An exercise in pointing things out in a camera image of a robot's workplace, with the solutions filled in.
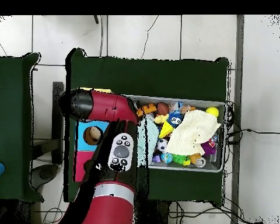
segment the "pink panel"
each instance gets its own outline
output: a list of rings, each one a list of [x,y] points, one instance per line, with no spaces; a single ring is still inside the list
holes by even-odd
[[[76,182],[81,182],[83,180],[85,170],[84,163],[90,160],[93,156],[93,151],[77,151],[77,161],[76,161]]]

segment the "yellow ball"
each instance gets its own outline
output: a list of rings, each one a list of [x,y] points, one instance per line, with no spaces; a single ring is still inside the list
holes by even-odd
[[[219,110],[216,107],[209,107],[205,112],[214,115],[216,118],[219,116]]]

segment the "purple toy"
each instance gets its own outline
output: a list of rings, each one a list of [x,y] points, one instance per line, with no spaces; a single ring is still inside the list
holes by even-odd
[[[216,146],[212,148],[211,145],[209,144],[209,141],[202,143],[201,147],[205,152],[204,155],[213,155],[214,153],[216,153]]]
[[[160,162],[160,161],[161,161],[161,158],[160,158],[159,155],[155,155],[155,156],[153,156],[152,161],[153,161],[153,162]]]

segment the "orange toy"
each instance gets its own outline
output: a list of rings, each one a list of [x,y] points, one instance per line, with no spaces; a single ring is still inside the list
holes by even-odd
[[[138,117],[141,117],[143,115],[143,111],[141,108],[137,109],[137,115],[138,115]]]
[[[193,155],[188,155],[188,158],[190,159],[192,164],[196,164],[196,159],[201,158],[201,155],[199,153],[193,154]]]
[[[185,114],[187,111],[194,111],[196,109],[196,107],[191,107],[191,106],[189,106],[189,105],[187,105],[187,106],[182,106],[181,108],[180,108],[180,113],[181,114]]]
[[[153,103],[148,104],[148,106],[143,106],[142,109],[145,114],[152,113],[157,110],[155,104]]]

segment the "green cloth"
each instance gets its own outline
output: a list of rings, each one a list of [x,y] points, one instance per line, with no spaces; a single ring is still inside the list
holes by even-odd
[[[0,57],[0,199],[41,201],[29,184],[32,154],[30,71],[39,60],[32,53],[23,58]]]
[[[71,57],[71,88],[111,89],[114,93],[225,102],[228,60],[181,61],[85,57],[77,49]],[[72,181],[75,121],[71,120],[69,200],[79,184]],[[222,171],[149,170],[149,199],[164,201],[222,201]]]

